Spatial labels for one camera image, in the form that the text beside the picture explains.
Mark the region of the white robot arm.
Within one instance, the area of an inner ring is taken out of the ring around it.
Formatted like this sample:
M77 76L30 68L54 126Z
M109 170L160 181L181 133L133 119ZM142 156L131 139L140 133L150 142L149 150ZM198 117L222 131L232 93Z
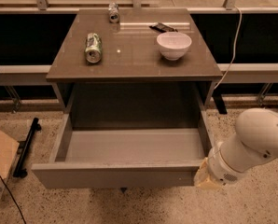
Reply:
M247 109L235 122L235 133L214 145L194 176L200 189L220 189L243 179L247 171L278 159L278 112Z

